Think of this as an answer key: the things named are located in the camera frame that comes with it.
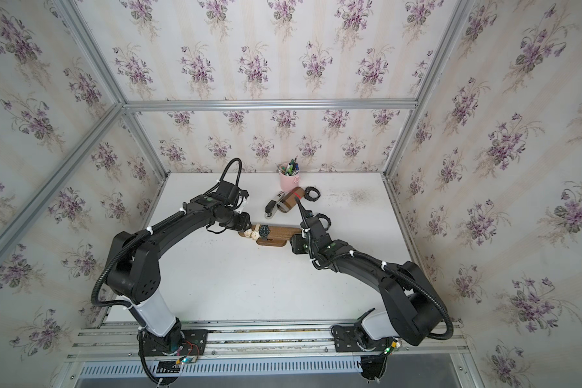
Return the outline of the black analog watch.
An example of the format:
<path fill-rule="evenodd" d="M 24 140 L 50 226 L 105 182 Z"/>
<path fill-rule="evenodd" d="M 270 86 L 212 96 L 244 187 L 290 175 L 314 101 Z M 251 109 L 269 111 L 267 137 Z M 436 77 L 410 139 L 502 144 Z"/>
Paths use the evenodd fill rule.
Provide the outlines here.
<path fill-rule="evenodd" d="M 270 227 L 267 225 L 261 225 L 258 229 L 259 239 L 268 240 L 270 235 Z"/>

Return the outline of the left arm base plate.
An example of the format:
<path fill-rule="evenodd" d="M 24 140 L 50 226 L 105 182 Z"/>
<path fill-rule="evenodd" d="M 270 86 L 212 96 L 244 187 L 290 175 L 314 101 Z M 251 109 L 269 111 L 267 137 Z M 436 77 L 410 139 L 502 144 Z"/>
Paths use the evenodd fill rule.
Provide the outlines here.
<path fill-rule="evenodd" d="M 144 357 L 200 357 L 210 332 L 207 330 L 171 331 L 166 337 L 154 336 L 147 330 L 138 333 L 139 352 Z"/>

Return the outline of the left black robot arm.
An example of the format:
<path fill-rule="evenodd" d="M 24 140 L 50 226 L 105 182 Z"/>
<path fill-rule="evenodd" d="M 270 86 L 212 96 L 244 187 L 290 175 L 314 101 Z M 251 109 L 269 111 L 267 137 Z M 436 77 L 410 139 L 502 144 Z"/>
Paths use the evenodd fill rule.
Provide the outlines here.
<path fill-rule="evenodd" d="M 249 194 L 241 189 L 243 162 L 233 158 L 217 182 L 187 200 L 179 210 L 137 232 L 121 232 L 112 240 L 106 264 L 93 285 L 94 307 L 123 307 L 149 336 L 167 346 L 181 341 L 181 323 L 160 290 L 163 257 L 190 234 L 218 225 L 214 234 L 243 233 L 251 227 L 240 206 Z"/>

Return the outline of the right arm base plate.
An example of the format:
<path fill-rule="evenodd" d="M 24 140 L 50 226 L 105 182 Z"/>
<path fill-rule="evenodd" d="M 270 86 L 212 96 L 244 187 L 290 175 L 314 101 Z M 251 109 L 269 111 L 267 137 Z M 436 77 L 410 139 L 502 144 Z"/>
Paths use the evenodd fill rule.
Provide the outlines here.
<path fill-rule="evenodd" d="M 391 354 L 400 348 L 394 337 L 372 339 L 357 325 L 334 325 L 331 327 L 336 352 L 380 352 Z"/>

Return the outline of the black sport watch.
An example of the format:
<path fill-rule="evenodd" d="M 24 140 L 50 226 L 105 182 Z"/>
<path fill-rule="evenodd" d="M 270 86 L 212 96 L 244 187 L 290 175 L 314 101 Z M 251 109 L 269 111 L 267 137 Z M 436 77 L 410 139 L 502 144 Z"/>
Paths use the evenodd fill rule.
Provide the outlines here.
<path fill-rule="evenodd" d="M 304 198 L 308 202 L 316 202 L 321 197 L 321 192 L 316 187 L 308 186 L 304 189 Z"/>
<path fill-rule="evenodd" d="M 317 213 L 315 216 L 320 221 L 323 228 L 328 231 L 331 227 L 331 218 L 322 213 Z"/>

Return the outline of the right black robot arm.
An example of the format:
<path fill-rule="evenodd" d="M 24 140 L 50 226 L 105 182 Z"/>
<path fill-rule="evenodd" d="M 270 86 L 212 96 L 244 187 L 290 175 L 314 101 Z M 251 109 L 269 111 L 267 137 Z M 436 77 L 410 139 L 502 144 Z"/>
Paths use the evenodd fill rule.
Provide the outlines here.
<path fill-rule="evenodd" d="M 381 310 L 368 310 L 353 325 L 352 338 L 361 349 L 370 351 L 387 339 L 417 346 L 426 339 L 446 341 L 453 337 L 454 324 L 446 304 L 417 264 L 388 263 L 344 240 L 332 239 L 330 218 L 310 212 L 299 198 L 295 201 L 302 222 L 301 232 L 290 240 L 294 254 L 309 255 L 318 271 L 330 270 L 359 280 L 382 299 Z"/>

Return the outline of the wooden watch stand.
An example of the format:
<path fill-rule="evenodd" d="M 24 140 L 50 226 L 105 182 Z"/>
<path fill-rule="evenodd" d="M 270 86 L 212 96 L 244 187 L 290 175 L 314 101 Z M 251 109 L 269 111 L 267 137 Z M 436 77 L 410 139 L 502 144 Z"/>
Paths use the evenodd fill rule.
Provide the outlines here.
<path fill-rule="evenodd" d="M 255 226 L 257 225 L 265 225 L 265 224 L 256 224 L 252 226 L 252 230 L 255 228 Z M 297 228 L 297 227 L 290 227 L 290 226 L 273 226 L 273 225 L 267 225 L 270 227 L 270 235 L 268 237 L 268 240 L 262 240 L 262 239 L 258 239 L 257 241 L 250 239 L 254 242 L 256 242 L 257 245 L 261 246 L 261 247 L 284 247 L 284 245 L 286 245 L 291 238 L 296 235 L 296 234 L 302 234 L 301 229 Z M 238 233 L 238 235 L 242 238 L 245 238 L 243 236 L 243 233 Z"/>

